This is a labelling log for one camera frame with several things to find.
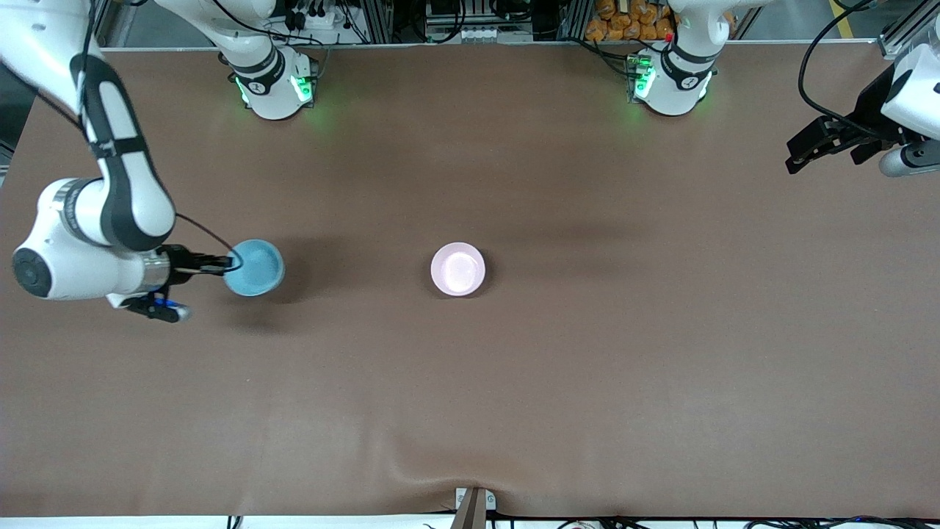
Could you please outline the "white power strip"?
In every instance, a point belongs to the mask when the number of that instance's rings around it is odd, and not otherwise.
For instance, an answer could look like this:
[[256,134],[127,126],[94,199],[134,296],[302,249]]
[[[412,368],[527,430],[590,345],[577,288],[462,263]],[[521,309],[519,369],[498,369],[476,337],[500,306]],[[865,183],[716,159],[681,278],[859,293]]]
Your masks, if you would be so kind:
[[348,26],[336,0],[286,0],[285,9],[288,30],[332,31]]

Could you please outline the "brown table cloth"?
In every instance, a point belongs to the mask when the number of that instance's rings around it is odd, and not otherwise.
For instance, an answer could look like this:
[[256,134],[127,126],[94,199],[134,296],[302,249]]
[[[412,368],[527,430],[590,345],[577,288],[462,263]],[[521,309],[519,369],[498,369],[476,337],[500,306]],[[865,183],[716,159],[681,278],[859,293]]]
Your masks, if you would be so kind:
[[[211,51],[112,51],[179,210],[286,277],[183,323],[10,257],[90,176],[36,104],[0,188],[0,517],[440,511],[940,519],[940,176],[831,155],[803,47],[731,45],[655,116],[576,45],[339,49],[269,123]],[[440,247],[479,248],[449,297]]]

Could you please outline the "white terminal block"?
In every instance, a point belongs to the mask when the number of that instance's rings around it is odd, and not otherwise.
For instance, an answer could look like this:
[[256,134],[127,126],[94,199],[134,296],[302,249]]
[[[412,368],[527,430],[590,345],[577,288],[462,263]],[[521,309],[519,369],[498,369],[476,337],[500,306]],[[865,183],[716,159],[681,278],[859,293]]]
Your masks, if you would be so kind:
[[458,34],[460,43],[529,43],[533,40],[531,27],[516,24],[473,24]]

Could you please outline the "aluminium corner frame post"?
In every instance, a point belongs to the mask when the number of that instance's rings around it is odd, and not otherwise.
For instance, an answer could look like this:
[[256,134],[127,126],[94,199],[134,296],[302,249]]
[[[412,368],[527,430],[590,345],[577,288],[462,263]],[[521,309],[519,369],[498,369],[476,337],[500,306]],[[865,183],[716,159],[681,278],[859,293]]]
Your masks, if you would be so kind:
[[877,39],[885,60],[893,60],[924,27],[930,26],[936,17],[937,9],[940,9],[940,0],[883,0],[878,9],[887,10],[889,7],[902,6],[905,3],[908,6],[903,13],[887,24]]
[[111,34],[120,21],[122,10],[122,0],[90,0],[92,37],[101,49],[111,46]]

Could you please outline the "orange snack packets pile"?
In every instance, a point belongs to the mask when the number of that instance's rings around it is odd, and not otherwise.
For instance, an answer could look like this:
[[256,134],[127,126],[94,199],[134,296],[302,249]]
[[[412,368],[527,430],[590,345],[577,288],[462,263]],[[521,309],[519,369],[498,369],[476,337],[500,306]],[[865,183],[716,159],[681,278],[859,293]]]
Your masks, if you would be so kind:
[[667,0],[592,0],[586,41],[665,41],[676,31],[679,15]]

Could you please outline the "pink bowl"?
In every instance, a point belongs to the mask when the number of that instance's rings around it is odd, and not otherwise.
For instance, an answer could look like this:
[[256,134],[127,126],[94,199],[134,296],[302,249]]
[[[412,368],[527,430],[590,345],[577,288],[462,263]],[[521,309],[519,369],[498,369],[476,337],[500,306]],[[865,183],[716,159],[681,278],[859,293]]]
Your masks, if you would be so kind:
[[467,297],[483,284],[487,267],[479,248],[453,242],[437,250],[430,262],[430,278],[438,291],[449,297]]

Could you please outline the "blue bowl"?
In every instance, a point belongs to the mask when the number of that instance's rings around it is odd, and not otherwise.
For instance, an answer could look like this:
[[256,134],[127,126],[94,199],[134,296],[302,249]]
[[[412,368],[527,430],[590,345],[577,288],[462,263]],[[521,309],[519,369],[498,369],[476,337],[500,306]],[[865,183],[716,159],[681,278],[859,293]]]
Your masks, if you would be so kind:
[[278,248],[265,239],[248,239],[228,252],[233,264],[226,268],[223,281],[241,297],[261,297],[278,288],[286,274]]

